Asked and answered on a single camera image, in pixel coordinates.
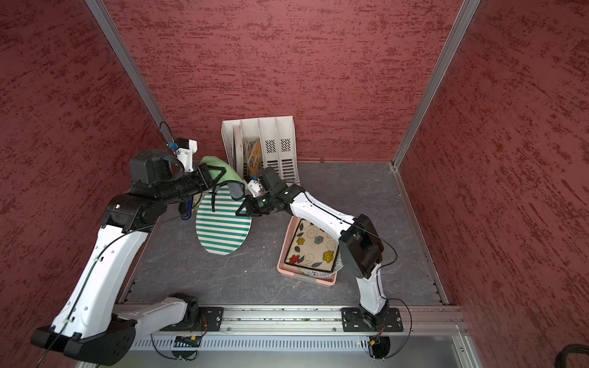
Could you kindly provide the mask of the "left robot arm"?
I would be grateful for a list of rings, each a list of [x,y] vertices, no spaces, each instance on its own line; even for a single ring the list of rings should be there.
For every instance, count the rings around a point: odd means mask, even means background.
[[[193,197],[220,186],[230,167],[205,156],[194,165],[192,154],[145,150],[130,160],[131,187],[110,201],[98,237],[74,291],[52,324],[32,334],[33,345],[71,359],[112,366],[135,340],[163,328],[199,325],[197,300],[175,293],[130,314],[114,306],[138,251],[169,205],[187,218]]]

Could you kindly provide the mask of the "green striped round plate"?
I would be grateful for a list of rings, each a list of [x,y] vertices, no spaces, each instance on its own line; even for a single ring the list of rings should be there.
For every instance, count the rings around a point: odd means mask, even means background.
[[[250,217],[237,216],[243,204],[234,200],[223,186],[215,195],[207,193],[196,210],[196,234],[200,245],[213,255],[229,255],[240,248],[251,229]]]

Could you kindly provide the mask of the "colourful patterned round plate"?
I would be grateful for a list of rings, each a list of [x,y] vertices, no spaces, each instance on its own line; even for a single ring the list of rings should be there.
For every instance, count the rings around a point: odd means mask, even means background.
[[[342,268],[343,268],[343,262],[341,260],[341,254],[337,253],[337,256],[334,259],[334,267],[331,271],[318,271],[318,270],[311,270],[309,268],[299,268],[299,270],[303,275],[311,277],[311,278],[327,279],[332,276],[336,276],[336,274]]]

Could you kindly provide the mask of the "green microfibre cloth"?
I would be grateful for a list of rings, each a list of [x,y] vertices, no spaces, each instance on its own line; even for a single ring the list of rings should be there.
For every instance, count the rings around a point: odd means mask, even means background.
[[[245,181],[228,163],[216,156],[204,156],[200,163],[208,164],[210,166],[225,167],[227,169],[227,174],[225,175],[226,184],[224,186],[228,187],[231,198],[234,200],[245,198]]]

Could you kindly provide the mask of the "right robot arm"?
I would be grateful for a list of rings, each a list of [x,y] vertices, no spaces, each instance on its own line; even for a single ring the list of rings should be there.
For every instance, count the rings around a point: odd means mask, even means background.
[[[373,222],[365,216],[341,213],[314,198],[297,184],[288,185],[273,168],[263,169],[246,186],[244,202],[237,216],[265,216],[287,212],[308,220],[339,245],[343,267],[357,279],[360,292],[360,323],[377,331],[384,323],[389,304],[378,275],[383,262],[383,240]]]

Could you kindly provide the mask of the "square flower plate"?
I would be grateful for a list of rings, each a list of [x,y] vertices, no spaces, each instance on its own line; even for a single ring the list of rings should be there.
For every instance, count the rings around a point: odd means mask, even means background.
[[[285,238],[282,262],[291,268],[331,271],[339,253],[339,244],[324,230],[308,220],[293,216]]]

